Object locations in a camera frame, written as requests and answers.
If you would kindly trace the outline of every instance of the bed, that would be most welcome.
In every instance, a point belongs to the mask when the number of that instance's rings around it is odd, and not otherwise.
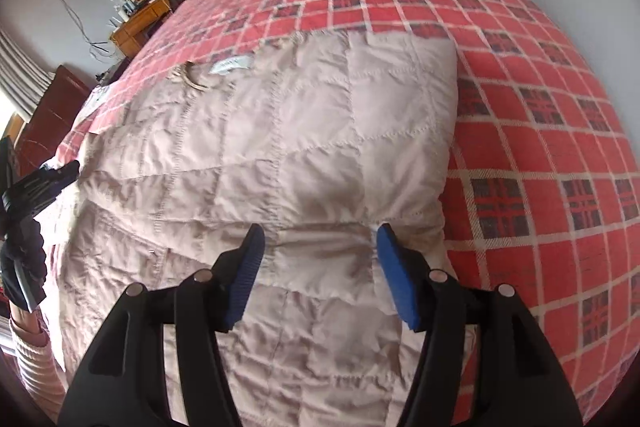
[[[606,92],[530,0],[188,0],[76,122],[58,159],[74,159],[87,133],[108,129],[177,64],[325,28],[456,43],[458,119],[441,198],[449,259],[465,285],[516,286],[591,418],[640,343],[640,177]],[[473,370],[474,357],[458,421]]]

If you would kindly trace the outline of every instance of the bedsheet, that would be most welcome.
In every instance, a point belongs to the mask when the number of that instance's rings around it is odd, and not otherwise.
[[[185,60],[222,59],[297,30],[403,30],[452,39],[458,121],[442,195],[462,283],[509,282],[538,318],[586,419],[640,341],[640,176],[606,92],[531,0],[188,0],[58,150]],[[468,415],[473,364],[456,420]]]

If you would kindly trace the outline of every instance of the silver screw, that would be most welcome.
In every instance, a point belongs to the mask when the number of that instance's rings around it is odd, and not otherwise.
[[[500,286],[498,286],[498,293],[503,297],[513,297],[516,295],[516,290],[510,284],[500,284]]]
[[[134,282],[127,286],[126,293],[129,297],[137,297],[142,293],[143,289],[145,289],[145,287],[142,284]]]
[[[431,270],[429,272],[429,279],[431,279],[433,282],[439,282],[439,283],[447,282],[448,278],[449,276],[446,273],[444,273],[442,270]]]
[[[198,270],[196,273],[193,274],[193,280],[195,282],[209,282],[212,277],[213,277],[213,274],[211,273],[211,270],[208,268],[203,268],[202,270]]]

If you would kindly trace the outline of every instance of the wooden desk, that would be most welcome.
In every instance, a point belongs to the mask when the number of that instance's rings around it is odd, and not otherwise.
[[[148,41],[144,30],[168,11],[168,0],[153,0],[123,23],[110,38],[125,56],[133,58]]]

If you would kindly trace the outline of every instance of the clothing label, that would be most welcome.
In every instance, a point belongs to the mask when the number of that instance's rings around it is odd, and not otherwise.
[[[229,74],[231,70],[248,70],[254,64],[253,55],[238,55],[217,61],[209,70],[210,74]]]

